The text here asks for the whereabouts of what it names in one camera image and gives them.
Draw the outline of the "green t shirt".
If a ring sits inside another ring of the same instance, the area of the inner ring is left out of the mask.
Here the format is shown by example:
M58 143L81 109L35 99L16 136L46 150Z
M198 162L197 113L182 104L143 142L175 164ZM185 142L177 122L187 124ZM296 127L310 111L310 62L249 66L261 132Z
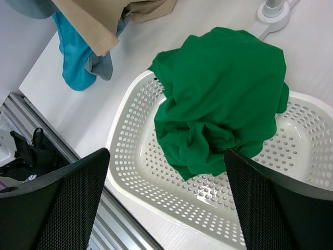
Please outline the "green t shirt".
M157 141L183 180L223 173L228 149L256 156L287 109L283 50L244 30L190 35L160 52L150 70L165 95L154 118Z

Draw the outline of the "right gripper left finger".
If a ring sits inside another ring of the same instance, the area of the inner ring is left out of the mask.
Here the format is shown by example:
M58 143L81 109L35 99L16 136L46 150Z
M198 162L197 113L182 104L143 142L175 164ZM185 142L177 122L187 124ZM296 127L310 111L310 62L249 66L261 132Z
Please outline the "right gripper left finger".
M109 160L101 148L1 191L1 249L87 249Z

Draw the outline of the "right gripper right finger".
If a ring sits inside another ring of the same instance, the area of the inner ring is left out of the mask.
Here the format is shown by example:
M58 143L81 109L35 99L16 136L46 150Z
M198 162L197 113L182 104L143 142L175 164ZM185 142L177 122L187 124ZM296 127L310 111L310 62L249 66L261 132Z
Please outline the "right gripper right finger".
M224 162L247 249L332 249L332 191L232 149Z

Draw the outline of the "beige t shirt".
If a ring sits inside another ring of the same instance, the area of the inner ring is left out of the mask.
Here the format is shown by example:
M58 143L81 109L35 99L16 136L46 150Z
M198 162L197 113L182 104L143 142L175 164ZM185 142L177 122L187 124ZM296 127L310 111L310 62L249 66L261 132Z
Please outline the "beige t shirt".
M177 1L53 1L92 51L101 56L115 47L121 17L142 23L172 13Z

